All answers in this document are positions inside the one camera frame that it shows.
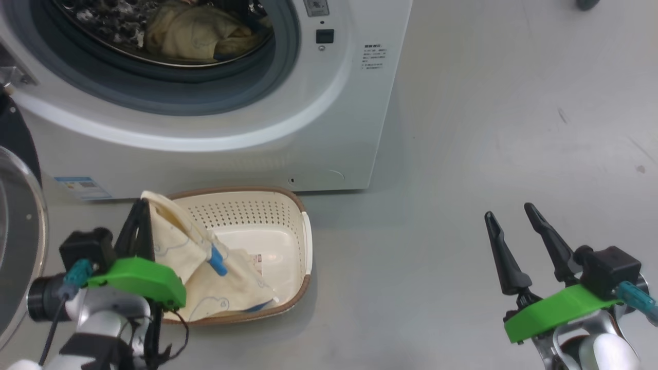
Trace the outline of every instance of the washing machine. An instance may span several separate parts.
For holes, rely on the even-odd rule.
[[[5,91],[41,170],[72,194],[368,187],[412,0],[240,0],[268,35],[198,63],[161,63],[85,29],[98,14],[79,6],[99,1],[119,14],[165,0],[0,3]]]

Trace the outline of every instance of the transparent dome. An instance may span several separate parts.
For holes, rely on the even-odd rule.
[[[31,281],[43,269],[47,213],[28,166],[0,146],[0,350],[27,310]]]

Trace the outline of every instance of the white plastic basket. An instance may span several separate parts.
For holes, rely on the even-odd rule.
[[[169,197],[229,248],[255,259],[276,299],[253,313],[207,317],[191,324],[237,323],[279,315],[306,293],[313,266],[313,239],[306,209],[295,194],[280,188],[243,187],[194,190]]]

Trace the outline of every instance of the black cable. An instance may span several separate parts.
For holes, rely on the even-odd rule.
[[[130,323],[130,328],[132,329],[132,332],[130,333],[130,341],[128,342],[128,347],[132,350],[132,341],[135,339],[135,332],[137,331],[137,323],[135,321],[129,321]]]
[[[119,335],[116,336],[117,338],[121,338],[121,334],[123,334],[123,330],[128,326],[128,324],[130,324],[130,321],[126,321],[126,322],[121,326],[121,330],[119,330]]]
[[[180,322],[181,322],[181,323],[183,324],[183,326],[185,327],[185,343],[183,343],[183,346],[182,346],[182,347],[181,347],[181,348],[180,348],[180,349],[179,349],[179,350],[178,350],[173,356],[170,356],[169,359],[168,359],[167,361],[171,361],[171,360],[173,360],[174,358],[178,357],[178,355],[180,355],[180,353],[183,352],[183,350],[185,349],[185,347],[188,346],[188,340],[190,340],[190,327],[189,327],[188,324],[185,322],[185,320],[183,320],[183,317],[178,313],[178,311],[174,311],[174,314],[175,314],[176,316],[178,316],[178,318],[180,319]]]
[[[41,358],[39,359],[39,366],[41,367],[43,367],[43,364],[45,363],[45,358],[48,357],[50,346],[53,345],[53,338],[55,337],[55,330],[57,329],[59,316],[62,313],[62,308],[64,308],[64,304],[66,304],[66,301],[68,301],[68,294],[64,294],[64,296],[62,297],[62,302],[59,304],[59,307],[55,312],[55,317],[53,318],[53,324],[50,326],[50,331],[48,332],[48,337],[45,340],[45,346],[43,347],[43,352],[41,353]]]

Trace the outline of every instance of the blue clip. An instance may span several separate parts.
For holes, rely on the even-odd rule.
[[[215,270],[215,272],[216,272],[219,276],[221,276],[221,277],[225,276],[226,274],[228,274],[228,270],[226,269],[226,267],[225,267],[224,264],[222,263],[222,262],[224,261],[224,258],[223,258],[222,255],[219,253],[219,251],[217,250],[217,248],[215,248],[215,245],[214,245],[214,244],[213,244],[213,246],[211,247],[211,251],[212,251],[212,252],[211,252],[211,253],[212,253],[212,256],[210,257],[210,260],[208,260],[208,263],[210,263],[210,266],[213,267],[213,269]]]
[[[642,312],[654,327],[658,327],[658,307],[656,307],[656,300],[645,292],[642,292],[635,284],[629,281],[622,281],[617,287],[617,298],[630,307]]]

